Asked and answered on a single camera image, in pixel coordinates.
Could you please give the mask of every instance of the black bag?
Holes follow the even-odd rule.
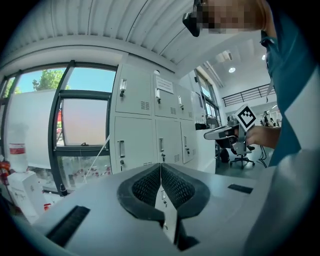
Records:
[[[228,163],[230,158],[229,158],[229,153],[226,148],[223,148],[220,152],[220,158],[222,163]]]

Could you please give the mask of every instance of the chair base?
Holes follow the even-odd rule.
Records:
[[[252,163],[252,165],[256,165],[256,163],[254,161],[249,160],[248,157],[244,157],[243,155],[241,157],[236,157],[233,161],[230,162],[230,166],[232,166],[233,163],[235,162],[241,162],[241,169],[244,169],[244,162],[247,163]]]

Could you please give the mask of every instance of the locker door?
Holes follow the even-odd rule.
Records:
[[[154,162],[152,120],[116,117],[114,135],[119,172]]]
[[[194,121],[180,120],[182,136],[183,163],[187,163],[196,154],[196,127]]]
[[[155,120],[155,126],[158,162],[182,164],[180,122],[175,120]]]
[[[123,65],[117,90],[116,112],[151,115],[150,74]]]
[[[175,94],[157,88],[156,75],[154,82],[154,114],[158,117],[178,118],[178,98]]]
[[[191,101],[191,91],[180,85],[177,85],[176,89],[179,103],[179,118],[193,121],[194,114]]]

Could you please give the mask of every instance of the printed notice on locker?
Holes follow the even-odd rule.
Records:
[[[156,87],[158,89],[174,94],[174,86],[172,82],[167,81],[161,78],[160,76],[156,76],[155,79],[156,79]]]

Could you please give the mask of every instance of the white locker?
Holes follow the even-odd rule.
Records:
[[[176,120],[155,120],[155,127],[158,162],[182,164],[180,122]]]
[[[154,84],[154,115],[158,117],[178,118],[178,98],[165,90],[157,88],[156,75],[153,76]]]
[[[196,152],[196,126],[194,121],[180,120],[183,163],[192,160]]]
[[[178,97],[178,113],[180,119],[194,120],[194,113],[191,101],[191,91],[183,88],[180,85],[176,85],[176,94]]]
[[[152,120],[117,116],[114,136],[119,172],[154,162]]]
[[[123,65],[117,90],[116,112],[151,115],[151,75]]]

